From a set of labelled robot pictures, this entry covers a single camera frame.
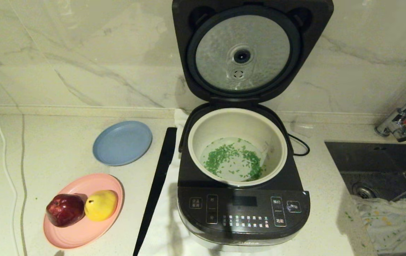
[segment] black cord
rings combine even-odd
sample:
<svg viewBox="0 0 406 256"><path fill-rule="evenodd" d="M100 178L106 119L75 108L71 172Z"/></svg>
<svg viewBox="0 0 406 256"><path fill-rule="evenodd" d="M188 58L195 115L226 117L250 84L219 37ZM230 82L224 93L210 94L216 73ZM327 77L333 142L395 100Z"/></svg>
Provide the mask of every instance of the black cord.
<svg viewBox="0 0 406 256"><path fill-rule="evenodd" d="M293 155L295 155L295 156L305 156L305 155L308 155L308 154L309 154L309 152L310 152L309 145L307 145L304 141L302 141L302 140L299 139L299 138L296 138L295 136L293 136L293 135L291 135L291 134L288 134L288 135L289 135L291 138L294 138L295 140L299 141L304 147L307 148L307 151L306 151L304 154L296 154L296 153L293 153Z"/></svg>

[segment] rice cooker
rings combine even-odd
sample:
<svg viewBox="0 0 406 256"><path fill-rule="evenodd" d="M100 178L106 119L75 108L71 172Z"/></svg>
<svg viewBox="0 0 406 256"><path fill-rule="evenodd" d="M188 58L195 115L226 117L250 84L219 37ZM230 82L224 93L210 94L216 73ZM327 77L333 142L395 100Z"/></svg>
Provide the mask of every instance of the rice cooker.
<svg viewBox="0 0 406 256"><path fill-rule="evenodd" d="M263 251L310 214L287 131L261 102L298 73L333 13L331 0L173 0L187 85L207 103L179 145L178 211L197 242Z"/></svg>

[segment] brand logo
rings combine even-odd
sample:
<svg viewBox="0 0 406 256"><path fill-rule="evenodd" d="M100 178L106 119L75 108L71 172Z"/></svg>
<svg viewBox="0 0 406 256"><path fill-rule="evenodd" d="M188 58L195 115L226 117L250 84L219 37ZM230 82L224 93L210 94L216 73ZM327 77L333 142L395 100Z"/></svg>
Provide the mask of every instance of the brand logo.
<svg viewBox="0 0 406 256"><path fill-rule="evenodd" d="M258 242L243 242L243 241L233 241L236 245L259 245Z"/></svg>

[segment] button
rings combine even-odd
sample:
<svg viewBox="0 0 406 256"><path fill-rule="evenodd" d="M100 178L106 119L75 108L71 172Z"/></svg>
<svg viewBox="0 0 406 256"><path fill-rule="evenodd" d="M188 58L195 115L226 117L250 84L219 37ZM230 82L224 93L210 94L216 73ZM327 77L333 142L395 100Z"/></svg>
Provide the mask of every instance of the button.
<svg viewBox="0 0 406 256"><path fill-rule="evenodd" d="M201 209L202 208L202 199L200 197L190 198L189 208L190 209Z"/></svg>
<svg viewBox="0 0 406 256"><path fill-rule="evenodd" d="M273 210L284 210L282 198L279 196L271 196L271 205L273 206Z"/></svg>
<svg viewBox="0 0 406 256"><path fill-rule="evenodd" d="M301 205L298 201L287 201L287 210L293 213L300 213Z"/></svg>
<svg viewBox="0 0 406 256"><path fill-rule="evenodd" d="M287 226L287 222L285 221L285 215L283 211L274 211L274 225L277 227L285 227Z"/></svg>
<svg viewBox="0 0 406 256"><path fill-rule="evenodd" d="M206 223L217 224L217 212L216 211L208 211L206 213Z"/></svg>
<svg viewBox="0 0 406 256"><path fill-rule="evenodd" d="M217 195L209 194L206 198L208 200L208 209L217 209Z"/></svg>

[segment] red apple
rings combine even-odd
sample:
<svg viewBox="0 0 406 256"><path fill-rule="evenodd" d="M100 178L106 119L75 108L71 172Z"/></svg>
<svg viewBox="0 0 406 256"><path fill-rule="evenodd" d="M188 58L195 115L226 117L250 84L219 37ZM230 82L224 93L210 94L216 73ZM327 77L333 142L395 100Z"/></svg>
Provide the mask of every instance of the red apple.
<svg viewBox="0 0 406 256"><path fill-rule="evenodd" d="M85 216L85 202L76 194L61 193L47 206L47 217L56 227L68 227Z"/></svg>

